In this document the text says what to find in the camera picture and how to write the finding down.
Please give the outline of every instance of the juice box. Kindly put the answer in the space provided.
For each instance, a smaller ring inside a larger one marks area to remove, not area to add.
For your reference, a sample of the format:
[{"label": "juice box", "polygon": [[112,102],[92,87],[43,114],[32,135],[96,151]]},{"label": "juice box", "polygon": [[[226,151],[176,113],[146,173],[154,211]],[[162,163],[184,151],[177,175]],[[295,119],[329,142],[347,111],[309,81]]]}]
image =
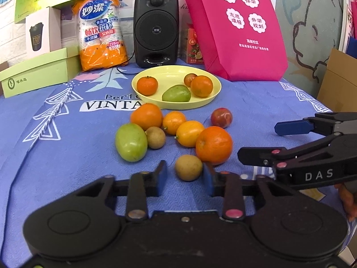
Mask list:
[{"label": "juice box", "polygon": [[188,64],[203,64],[196,32],[192,25],[186,25],[187,28],[181,31],[181,59]]}]

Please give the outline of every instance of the paper cup package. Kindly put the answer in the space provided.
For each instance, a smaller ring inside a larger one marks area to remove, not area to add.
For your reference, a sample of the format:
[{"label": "paper cup package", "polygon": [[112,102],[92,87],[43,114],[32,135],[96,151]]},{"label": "paper cup package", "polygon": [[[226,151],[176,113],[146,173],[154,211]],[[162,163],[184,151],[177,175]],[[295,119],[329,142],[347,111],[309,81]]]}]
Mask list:
[{"label": "paper cup package", "polygon": [[84,71],[127,64],[120,28],[119,0],[84,0],[73,7]]}]

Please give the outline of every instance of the speaker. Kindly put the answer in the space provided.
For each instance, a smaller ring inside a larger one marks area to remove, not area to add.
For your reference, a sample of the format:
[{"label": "speaker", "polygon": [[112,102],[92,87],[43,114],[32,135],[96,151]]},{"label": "speaker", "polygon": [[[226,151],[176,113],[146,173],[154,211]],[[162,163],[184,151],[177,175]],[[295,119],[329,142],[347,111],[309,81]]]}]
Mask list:
[{"label": "speaker", "polygon": [[139,67],[173,65],[179,50],[179,0],[135,0],[134,52]]}]

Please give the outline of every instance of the human hand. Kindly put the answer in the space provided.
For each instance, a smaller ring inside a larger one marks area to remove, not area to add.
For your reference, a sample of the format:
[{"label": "human hand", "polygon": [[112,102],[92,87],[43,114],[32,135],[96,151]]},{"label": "human hand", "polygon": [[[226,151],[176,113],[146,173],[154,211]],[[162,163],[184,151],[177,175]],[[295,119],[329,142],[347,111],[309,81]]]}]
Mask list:
[{"label": "human hand", "polygon": [[357,203],[355,202],[353,194],[348,191],[344,184],[335,184],[334,187],[338,189],[338,194],[342,200],[347,219],[352,222],[357,217]]}]

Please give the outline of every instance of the pink bag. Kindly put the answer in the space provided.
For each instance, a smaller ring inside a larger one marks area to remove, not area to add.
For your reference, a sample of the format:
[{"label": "pink bag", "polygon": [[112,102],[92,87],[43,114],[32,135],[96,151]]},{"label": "pink bag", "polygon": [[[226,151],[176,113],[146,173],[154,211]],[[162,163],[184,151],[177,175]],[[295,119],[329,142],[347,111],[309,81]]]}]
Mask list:
[{"label": "pink bag", "polygon": [[357,39],[357,0],[351,1],[352,16],[353,16],[353,26],[355,29],[354,35]]},{"label": "pink bag", "polygon": [[288,67],[270,0],[186,0],[206,70],[230,81],[278,81]]}]

